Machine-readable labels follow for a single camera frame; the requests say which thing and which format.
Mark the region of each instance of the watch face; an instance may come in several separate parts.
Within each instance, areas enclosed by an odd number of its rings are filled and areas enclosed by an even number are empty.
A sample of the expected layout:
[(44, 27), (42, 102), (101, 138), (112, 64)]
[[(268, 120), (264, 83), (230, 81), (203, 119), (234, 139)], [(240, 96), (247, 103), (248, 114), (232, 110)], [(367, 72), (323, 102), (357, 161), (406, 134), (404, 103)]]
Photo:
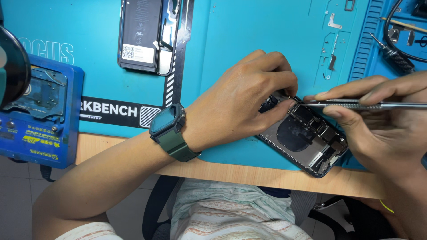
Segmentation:
[(169, 124), (173, 123), (175, 116), (175, 106), (170, 106), (169, 108), (159, 112), (151, 122), (151, 131), (158, 132), (159, 130), (167, 127)]

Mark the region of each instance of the qr code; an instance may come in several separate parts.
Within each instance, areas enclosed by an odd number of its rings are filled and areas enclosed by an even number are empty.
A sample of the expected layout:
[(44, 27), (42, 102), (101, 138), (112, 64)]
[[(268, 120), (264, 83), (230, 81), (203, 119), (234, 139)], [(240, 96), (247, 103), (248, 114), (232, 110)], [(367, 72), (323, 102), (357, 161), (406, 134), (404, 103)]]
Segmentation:
[(124, 58), (134, 58), (135, 48), (134, 47), (128, 47), (123, 46), (123, 57)]

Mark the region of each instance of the wooden stick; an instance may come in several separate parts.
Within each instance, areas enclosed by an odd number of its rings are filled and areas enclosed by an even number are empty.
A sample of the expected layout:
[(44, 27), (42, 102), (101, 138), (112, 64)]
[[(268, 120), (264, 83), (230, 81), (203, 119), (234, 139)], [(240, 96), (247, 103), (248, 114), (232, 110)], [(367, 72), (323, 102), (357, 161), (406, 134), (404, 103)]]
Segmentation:
[(405, 26), (405, 27), (407, 27), (407, 28), (411, 28), (411, 29), (414, 29), (414, 30), (418, 30), (418, 31), (421, 31), (421, 32), (425, 32), (425, 33), (427, 33), (427, 30), (425, 30), (425, 29), (423, 29), (423, 28), (420, 28), (420, 27), (416, 27), (416, 26), (412, 26), (412, 25), (409, 25), (409, 24), (406, 24), (406, 23), (402, 23), (402, 22), (399, 22), (399, 21), (396, 21), (396, 20), (390, 20), (390, 22), (392, 22), (392, 23), (395, 23), (395, 24), (399, 24), (399, 25), (402, 25), (402, 26)]

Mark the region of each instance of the left hand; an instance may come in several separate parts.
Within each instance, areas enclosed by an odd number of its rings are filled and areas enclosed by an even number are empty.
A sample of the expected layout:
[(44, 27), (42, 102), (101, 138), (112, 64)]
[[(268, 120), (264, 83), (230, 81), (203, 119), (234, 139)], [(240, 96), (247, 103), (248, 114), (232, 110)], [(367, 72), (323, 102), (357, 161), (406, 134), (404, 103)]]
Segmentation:
[(256, 50), (224, 72), (218, 81), (186, 108), (182, 136), (190, 149), (254, 136), (282, 120), (295, 104), (285, 100), (259, 113), (261, 104), (276, 90), (295, 96), (297, 78), (283, 54)]

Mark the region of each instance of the wristwatch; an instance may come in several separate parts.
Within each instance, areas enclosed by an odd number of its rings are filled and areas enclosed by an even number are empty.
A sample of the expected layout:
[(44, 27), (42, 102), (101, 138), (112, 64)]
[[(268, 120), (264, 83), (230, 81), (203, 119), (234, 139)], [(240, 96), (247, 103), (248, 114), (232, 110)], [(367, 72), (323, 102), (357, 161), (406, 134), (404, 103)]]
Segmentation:
[(151, 121), (150, 138), (158, 143), (171, 157), (187, 162), (202, 152), (193, 152), (181, 134), (185, 124), (185, 109), (181, 104), (172, 104), (163, 109)]

